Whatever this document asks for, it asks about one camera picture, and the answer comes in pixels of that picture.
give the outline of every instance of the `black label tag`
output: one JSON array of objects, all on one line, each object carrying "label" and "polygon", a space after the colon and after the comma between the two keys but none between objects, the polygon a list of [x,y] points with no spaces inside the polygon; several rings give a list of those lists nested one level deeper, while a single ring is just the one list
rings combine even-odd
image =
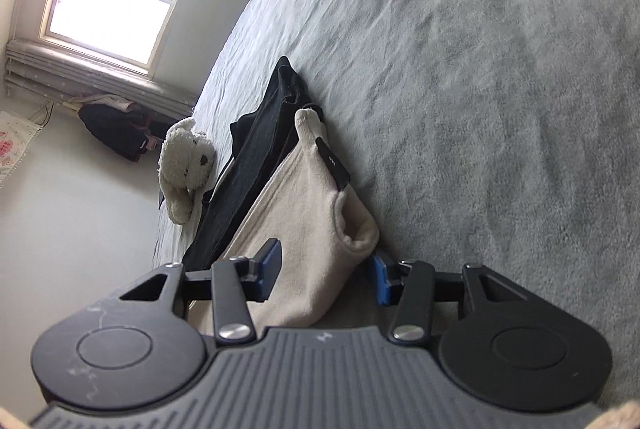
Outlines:
[{"label": "black label tag", "polygon": [[321,137],[316,138],[316,146],[318,146],[320,158],[322,158],[331,176],[334,177],[338,191],[344,191],[344,188],[347,187],[351,181],[349,171],[346,170],[345,166],[342,165],[338,157],[329,149],[329,146],[325,144]]}]

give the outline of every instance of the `bed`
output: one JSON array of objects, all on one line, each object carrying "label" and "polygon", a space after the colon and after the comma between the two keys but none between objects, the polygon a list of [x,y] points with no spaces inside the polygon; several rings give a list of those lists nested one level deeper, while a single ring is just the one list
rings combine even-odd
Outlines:
[{"label": "bed", "polygon": [[[194,112],[210,185],[287,55],[395,257],[481,261],[580,317],[614,352],[603,404],[637,397],[639,48],[640,0],[250,0]],[[155,265],[199,216],[162,207]]]}]

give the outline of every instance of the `cable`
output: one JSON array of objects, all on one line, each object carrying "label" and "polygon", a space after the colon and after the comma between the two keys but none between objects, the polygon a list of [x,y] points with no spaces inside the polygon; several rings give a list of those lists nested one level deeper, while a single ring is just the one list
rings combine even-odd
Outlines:
[{"label": "cable", "polygon": [[47,110],[47,115],[45,116],[44,122],[40,125],[41,128],[44,128],[49,123],[49,120],[51,120],[51,115],[53,114],[53,106],[54,106],[53,102],[51,102],[51,109],[48,109],[45,106],[45,109]]}]

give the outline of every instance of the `white stuffed dog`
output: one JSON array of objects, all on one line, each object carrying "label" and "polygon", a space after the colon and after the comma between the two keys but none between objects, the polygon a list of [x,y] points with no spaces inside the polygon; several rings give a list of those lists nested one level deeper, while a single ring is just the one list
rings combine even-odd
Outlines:
[{"label": "white stuffed dog", "polygon": [[216,150],[207,135],[192,132],[193,117],[176,122],[166,132],[160,152],[159,179],[169,219],[184,225],[191,217],[191,191],[204,186],[213,167]]}]

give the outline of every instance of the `beige fleece blanket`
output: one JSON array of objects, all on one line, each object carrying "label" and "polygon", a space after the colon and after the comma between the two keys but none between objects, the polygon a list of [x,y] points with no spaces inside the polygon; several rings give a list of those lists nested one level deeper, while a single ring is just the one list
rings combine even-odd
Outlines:
[{"label": "beige fleece blanket", "polygon": [[628,402],[618,409],[611,409],[589,424],[587,429],[638,429],[640,427],[640,403]]},{"label": "beige fleece blanket", "polygon": [[[282,243],[282,269],[269,300],[249,303],[258,333],[267,326],[309,327],[318,322],[355,267],[371,254],[380,234],[353,188],[349,185],[338,191],[320,158],[316,138],[328,141],[318,115],[299,110],[295,123],[298,144],[262,190],[222,255],[223,259],[251,257],[270,237]],[[351,293],[355,289],[362,289],[362,279],[350,284],[341,297],[339,311],[331,315],[333,327],[339,327],[343,311],[350,312],[349,319],[370,322],[372,300],[367,294]],[[210,303],[196,304],[190,311],[190,323],[203,333],[212,333]]]}]

